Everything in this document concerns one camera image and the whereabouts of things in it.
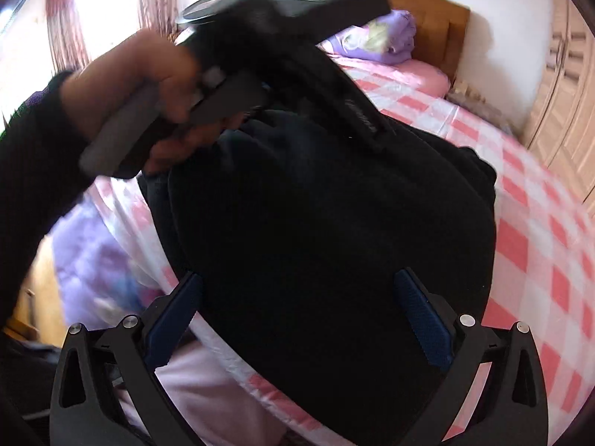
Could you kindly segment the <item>black sleeved left forearm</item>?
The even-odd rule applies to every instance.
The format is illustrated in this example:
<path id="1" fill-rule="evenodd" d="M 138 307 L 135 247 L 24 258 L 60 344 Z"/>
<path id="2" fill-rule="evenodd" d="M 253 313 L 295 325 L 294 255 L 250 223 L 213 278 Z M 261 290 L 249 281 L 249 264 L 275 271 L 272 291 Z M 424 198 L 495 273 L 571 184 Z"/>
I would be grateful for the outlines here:
<path id="1" fill-rule="evenodd" d="M 92 183 L 79 168 L 88 141 L 61 106 L 63 71 L 13 114 L 1 134 L 1 322 L 13 314 L 42 238 Z"/>

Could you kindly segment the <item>person's left hand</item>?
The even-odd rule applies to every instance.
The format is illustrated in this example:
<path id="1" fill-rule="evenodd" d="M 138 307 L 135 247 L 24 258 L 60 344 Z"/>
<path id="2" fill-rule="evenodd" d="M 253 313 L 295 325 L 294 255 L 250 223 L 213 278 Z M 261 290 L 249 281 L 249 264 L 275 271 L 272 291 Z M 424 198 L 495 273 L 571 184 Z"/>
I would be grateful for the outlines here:
<path id="1" fill-rule="evenodd" d="M 142 29 L 69 75 L 59 87 L 59 99 L 65 116 L 89 146 L 145 89 L 153 98 L 149 109 L 173 124 L 187 125 L 199 80 L 200 65 L 187 48 Z M 215 143 L 224 131 L 238 129 L 244 117 L 240 112 L 157 141 L 141 170 L 148 175 L 165 171 L 199 147 Z"/>

